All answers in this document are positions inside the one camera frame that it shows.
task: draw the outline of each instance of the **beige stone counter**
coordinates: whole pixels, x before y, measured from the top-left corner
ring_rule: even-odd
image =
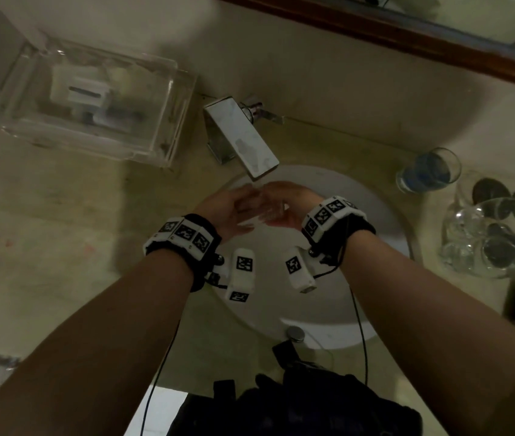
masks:
[[[65,318],[141,258],[141,246],[162,222],[243,174],[219,166],[205,147],[197,117],[173,171],[29,145],[0,132],[0,352],[25,356]],[[282,164],[309,164],[350,175],[384,198],[409,227],[414,256],[497,311],[507,281],[443,269],[436,251],[454,188],[404,195],[394,175],[413,153],[288,120],[259,126]],[[275,343],[239,322],[212,290],[189,297],[160,384],[211,395],[214,380],[233,378],[240,393],[254,375],[279,378]],[[369,385],[419,410],[425,434],[444,434],[380,339],[368,342]],[[361,346],[301,349],[338,373],[364,375]]]

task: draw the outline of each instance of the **wristband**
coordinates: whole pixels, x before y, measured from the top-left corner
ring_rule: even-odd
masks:
[[[314,254],[323,253],[331,266],[338,266],[339,253],[347,239],[356,231],[366,230],[376,234],[367,221],[366,214],[347,199],[333,196],[310,211],[302,222],[302,234]]]
[[[191,292],[199,291],[205,284],[205,275],[215,265],[215,250],[221,236],[215,227],[198,214],[172,217],[142,247],[148,255],[159,249],[170,249],[179,254],[193,271]]]

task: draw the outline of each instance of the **wooden frame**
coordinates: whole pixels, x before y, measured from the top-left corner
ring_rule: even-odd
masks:
[[[515,48],[355,0],[223,0],[515,83]]]

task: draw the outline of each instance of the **faucet handle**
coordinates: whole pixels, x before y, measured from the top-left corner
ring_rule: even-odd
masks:
[[[276,124],[283,124],[284,117],[263,109],[263,103],[252,95],[239,103],[239,107],[252,124],[260,118],[267,119]]]

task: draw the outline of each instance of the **hand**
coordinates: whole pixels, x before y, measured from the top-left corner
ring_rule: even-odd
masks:
[[[289,206],[283,216],[266,224],[298,231],[302,230],[302,220],[306,214],[324,200],[310,188],[293,182],[270,182],[264,185],[261,192],[270,202],[283,202]]]
[[[210,195],[193,212],[209,220],[225,243],[236,235],[253,231],[254,227],[239,226],[238,223],[259,216],[268,208],[260,190],[247,184]]]

